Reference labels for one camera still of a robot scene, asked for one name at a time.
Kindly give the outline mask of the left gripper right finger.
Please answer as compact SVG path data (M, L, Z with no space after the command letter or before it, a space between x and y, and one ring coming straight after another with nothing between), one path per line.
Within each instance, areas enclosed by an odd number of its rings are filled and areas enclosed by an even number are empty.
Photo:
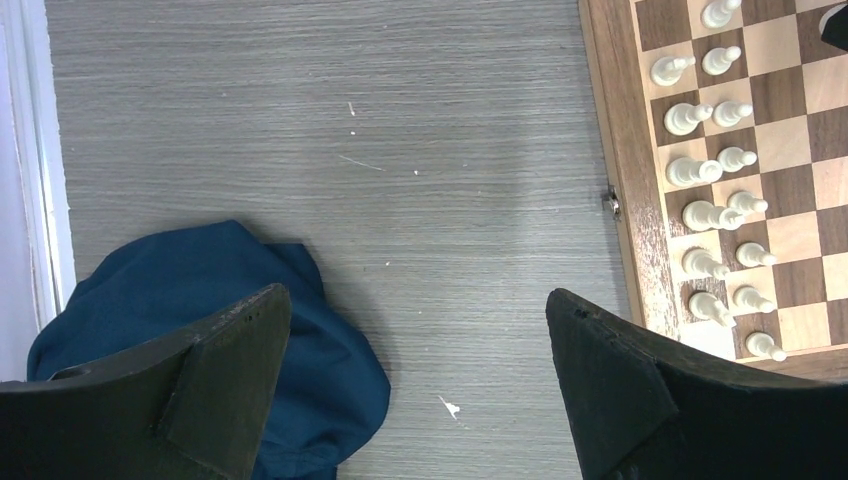
M566 289L546 303L586 479L843 479L847 387L727 361Z

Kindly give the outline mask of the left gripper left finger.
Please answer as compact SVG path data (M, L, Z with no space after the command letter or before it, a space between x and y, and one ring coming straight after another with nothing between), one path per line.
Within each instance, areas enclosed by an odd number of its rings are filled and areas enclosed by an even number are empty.
M290 332L272 284L137 346L1 386L5 479L248 479Z

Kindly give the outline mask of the tall white chess piece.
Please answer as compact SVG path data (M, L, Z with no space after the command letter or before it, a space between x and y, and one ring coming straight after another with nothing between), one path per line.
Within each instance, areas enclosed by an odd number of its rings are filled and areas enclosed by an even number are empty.
M689 187L700 183L712 183L721 178L724 170L716 160L695 160L680 157L671 161L666 168L668 182L676 187Z

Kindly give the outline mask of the white chess bishop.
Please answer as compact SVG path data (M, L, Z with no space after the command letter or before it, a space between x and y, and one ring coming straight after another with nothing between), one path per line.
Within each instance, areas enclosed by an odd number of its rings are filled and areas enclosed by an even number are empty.
M672 135L685 136L692 133L702 122L709 119L714 107L709 104L692 105L678 103L665 113L663 124Z

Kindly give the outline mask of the wooden chess board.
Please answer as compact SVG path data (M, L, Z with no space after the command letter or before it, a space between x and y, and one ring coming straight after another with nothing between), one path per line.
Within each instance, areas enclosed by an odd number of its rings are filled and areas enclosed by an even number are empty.
M847 53L821 32L843 1L742 1L723 28L700 20L711 1L583 1L581 24L634 323L714 356L801 378L847 378ZM719 76L704 55L739 46ZM664 56L694 56L668 87L649 77ZM685 136L663 117L673 105L709 104ZM758 161L712 183L676 187L680 157L716 160L727 147ZM760 243L778 261L747 268L735 256ZM728 266L724 280L689 275L683 255L703 248ZM776 309L738 307L750 285ZM745 346L765 332L783 362Z

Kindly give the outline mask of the white chess knight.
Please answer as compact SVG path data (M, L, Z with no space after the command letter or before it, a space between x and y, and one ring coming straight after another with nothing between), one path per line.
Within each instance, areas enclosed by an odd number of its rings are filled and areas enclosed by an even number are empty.
M649 71L650 80L661 87L672 86L695 62L694 56L664 56L652 65Z

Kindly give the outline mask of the white chess pawn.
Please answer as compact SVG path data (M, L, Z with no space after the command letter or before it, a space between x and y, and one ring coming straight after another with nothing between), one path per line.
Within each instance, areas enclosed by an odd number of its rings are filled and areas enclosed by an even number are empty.
M701 11L700 20L708 29L725 27L734 13L741 7L741 0L715 0L709 2Z
M701 66L706 74L719 76L726 73L741 55L742 49L739 46L716 47L704 55Z
M741 244L735 256L737 261L747 268L759 266L773 266L777 263L777 257L757 242L746 242Z

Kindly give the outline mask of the dark blue cloth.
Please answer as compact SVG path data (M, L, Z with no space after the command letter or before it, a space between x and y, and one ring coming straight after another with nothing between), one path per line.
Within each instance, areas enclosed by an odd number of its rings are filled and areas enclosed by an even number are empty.
M391 384L365 334L329 303L299 243L235 220L133 240L108 254L35 337L26 378L104 359L238 307L255 336L238 375L266 372L256 479L335 479L383 425Z

